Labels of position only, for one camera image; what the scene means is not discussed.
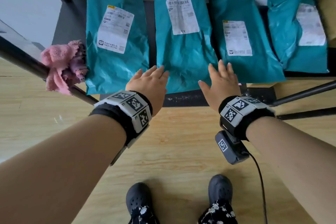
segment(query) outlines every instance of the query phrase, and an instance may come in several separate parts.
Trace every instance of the wooden floor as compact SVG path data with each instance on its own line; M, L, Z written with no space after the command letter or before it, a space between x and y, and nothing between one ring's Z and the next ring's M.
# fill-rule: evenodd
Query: wooden floor
M278 96L327 81L292 81L276 86ZM0 161L86 117L92 106L46 92L39 78L0 60ZM336 106L336 90L277 107L280 113ZM209 107L163 108L150 128L113 167L107 169L74 223L127 223L128 188L145 181L152 190L161 224L192 223L208 205L207 187L218 173L233 183L233 209L239 223L263 223L260 181L252 159L229 165L214 141L219 114ZM288 123L336 145L335 116ZM250 143L265 183L269 223L314 221Z

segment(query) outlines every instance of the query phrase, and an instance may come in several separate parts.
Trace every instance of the package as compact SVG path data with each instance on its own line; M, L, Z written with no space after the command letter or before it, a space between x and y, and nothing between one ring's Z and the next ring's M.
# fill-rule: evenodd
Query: package
M314 0L267 0L275 52L286 71L328 73L327 41Z
M218 66L210 44L212 27L205 0L154 0L157 65L169 70L168 93L211 85L208 65Z
M143 0L87 0L86 94L125 89L142 68L149 68Z
M323 26L328 38L328 46L336 48L336 0L316 0Z
M240 83L285 80L255 0L209 0L218 50Z

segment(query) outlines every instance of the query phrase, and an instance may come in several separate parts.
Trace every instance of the pink cloth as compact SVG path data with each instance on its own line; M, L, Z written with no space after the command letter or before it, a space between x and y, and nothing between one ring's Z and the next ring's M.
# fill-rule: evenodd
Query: pink cloth
M42 63L50 68L46 88L71 95L69 87L84 82L86 51L81 41L52 45L42 53Z

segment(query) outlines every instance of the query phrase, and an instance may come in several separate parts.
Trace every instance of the floral pants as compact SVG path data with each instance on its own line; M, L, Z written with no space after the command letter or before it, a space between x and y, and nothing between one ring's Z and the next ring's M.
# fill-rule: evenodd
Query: floral pants
M160 224L160 222L152 210L145 205L132 211L129 224ZM199 217L198 224L237 224L237 220L230 203L226 200L218 200Z

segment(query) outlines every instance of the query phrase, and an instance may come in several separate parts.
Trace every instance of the black cable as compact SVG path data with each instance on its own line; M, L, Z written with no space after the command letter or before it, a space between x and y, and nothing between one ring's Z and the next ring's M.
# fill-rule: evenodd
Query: black cable
M264 219L265 219L265 224L268 224L267 221L267 213L266 213L266 199L265 199L265 189L264 189L264 182L263 182L263 177L261 175L261 171L258 165L258 162L256 161L256 159L253 157L252 154L250 154L250 156L253 158L257 168L258 168L258 173L259 173L259 177L260 177L260 183L261 183L261 192L262 192L262 208L264 211Z

